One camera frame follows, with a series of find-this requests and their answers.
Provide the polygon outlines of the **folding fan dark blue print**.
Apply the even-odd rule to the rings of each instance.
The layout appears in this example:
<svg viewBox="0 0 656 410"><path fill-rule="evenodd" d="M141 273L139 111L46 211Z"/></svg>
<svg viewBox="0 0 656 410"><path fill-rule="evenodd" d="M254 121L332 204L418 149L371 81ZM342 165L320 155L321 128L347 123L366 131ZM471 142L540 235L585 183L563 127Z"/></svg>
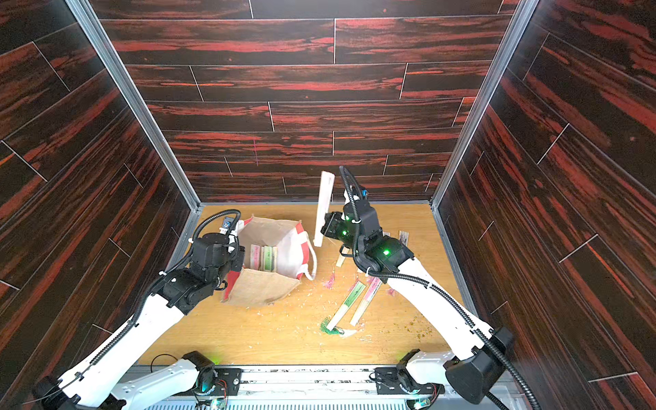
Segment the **folding fan dark blue print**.
<svg viewBox="0 0 656 410"><path fill-rule="evenodd" d="M409 239L408 232L404 232L404 231L399 232L399 240L406 247L408 247L408 239Z"/></svg>

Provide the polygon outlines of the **folding fan pink tassel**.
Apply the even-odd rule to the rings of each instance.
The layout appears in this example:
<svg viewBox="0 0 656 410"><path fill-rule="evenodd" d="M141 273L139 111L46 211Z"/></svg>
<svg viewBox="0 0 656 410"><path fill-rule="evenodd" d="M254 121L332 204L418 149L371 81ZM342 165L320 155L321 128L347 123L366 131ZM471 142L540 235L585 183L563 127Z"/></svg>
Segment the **folding fan pink tassel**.
<svg viewBox="0 0 656 410"><path fill-rule="evenodd" d="M331 277L324 283L324 287L328 290L332 290L335 284L336 274L332 273Z"/></svg>

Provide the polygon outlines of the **green folding fan green tassel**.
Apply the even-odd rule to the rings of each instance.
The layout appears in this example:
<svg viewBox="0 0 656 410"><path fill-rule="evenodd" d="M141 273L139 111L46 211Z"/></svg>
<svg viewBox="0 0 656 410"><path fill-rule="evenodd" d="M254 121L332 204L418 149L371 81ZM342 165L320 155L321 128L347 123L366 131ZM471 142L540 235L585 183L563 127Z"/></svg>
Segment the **green folding fan green tassel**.
<svg viewBox="0 0 656 410"><path fill-rule="evenodd" d="M356 281L350 293L338 308L338 311L333 314L331 318L325 318L321 322L319 329L325 334L338 335L340 338L348 338L353 336L355 334L355 330L343 329L338 326L338 323L348 313L350 308L354 305L364 290L365 285L360 281Z"/></svg>

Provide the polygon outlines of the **folding fan grey print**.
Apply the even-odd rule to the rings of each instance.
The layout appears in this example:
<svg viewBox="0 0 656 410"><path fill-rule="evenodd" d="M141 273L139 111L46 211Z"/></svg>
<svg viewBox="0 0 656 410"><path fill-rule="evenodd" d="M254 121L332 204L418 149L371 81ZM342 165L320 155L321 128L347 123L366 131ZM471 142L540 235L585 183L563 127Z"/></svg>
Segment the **folding fan grey print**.
<svg viewBox="0 0 656 410"><path fill-rule="evenodd" d="M341 268L343 266L343 263L346 261L346 259L350 256L350 253L348 252L348 249L342 245L339 249L339 256L338 260L336 262L336 267Z"/></svg>

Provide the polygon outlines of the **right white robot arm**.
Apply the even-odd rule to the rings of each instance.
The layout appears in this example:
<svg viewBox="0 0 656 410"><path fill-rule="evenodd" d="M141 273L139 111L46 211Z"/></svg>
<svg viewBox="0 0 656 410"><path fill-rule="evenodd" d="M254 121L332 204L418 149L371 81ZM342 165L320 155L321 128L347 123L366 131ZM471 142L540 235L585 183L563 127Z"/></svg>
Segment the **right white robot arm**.
<svg viewBox="0 0 656 410"><path fill-rule="evenodd" d="M451 349L450 357L408 352L396 366L393 384L407 394L431 386L434 396L449 386L473 405L488 399L505 408L491 389L507 370L506 354L514 345L509 330L494 329L451 297L405 244L383 233L376 210L365 199L346 203L341 212L318 210L316 222L316 231L340 241L343 255L360 271L410 301Z"/></svg>

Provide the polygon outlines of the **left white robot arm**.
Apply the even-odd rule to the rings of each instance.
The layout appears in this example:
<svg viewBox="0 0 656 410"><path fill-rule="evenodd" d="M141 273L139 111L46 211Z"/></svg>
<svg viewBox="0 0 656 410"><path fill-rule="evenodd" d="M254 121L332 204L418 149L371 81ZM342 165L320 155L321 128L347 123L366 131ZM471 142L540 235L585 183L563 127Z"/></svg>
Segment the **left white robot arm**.
<svg viewBox="0 0 656 410"><path fill-rule="evenodd" d="M197 351L138 379L125 382L123 377L160 336L224 288L227 274L243 261L244 247L232 229L193 237L181 268L158 277L111 338L61 376L46 377L34 387L37 408L145 409L186 391L212 393L215 364Z"/></svg>

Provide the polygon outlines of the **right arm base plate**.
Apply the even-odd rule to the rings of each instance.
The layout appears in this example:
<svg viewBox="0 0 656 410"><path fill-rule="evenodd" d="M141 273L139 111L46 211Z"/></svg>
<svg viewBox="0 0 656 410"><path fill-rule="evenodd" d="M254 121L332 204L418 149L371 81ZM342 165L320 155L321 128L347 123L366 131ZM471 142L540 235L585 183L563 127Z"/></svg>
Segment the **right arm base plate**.
<svg viewBox="0 0 656 410"><path fill-rule="evenodd" d="M433 395L445 393L442 384L419 384L405 371L396 367L376 367L369 375L379 395Z"/></svg>

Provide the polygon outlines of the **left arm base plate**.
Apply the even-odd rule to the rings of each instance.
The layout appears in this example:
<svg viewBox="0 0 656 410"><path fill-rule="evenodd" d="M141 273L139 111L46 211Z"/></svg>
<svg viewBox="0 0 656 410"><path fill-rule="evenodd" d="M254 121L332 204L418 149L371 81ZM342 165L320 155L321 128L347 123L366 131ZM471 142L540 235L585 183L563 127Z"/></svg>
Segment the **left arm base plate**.
<svg viewBox="0 0 656 410"><path fill-rule="evenodd" d="M203 370L191 389L177 393L174 397L237 396L242 374L243 370L241 368L215 367L213 371Z"/></svg>

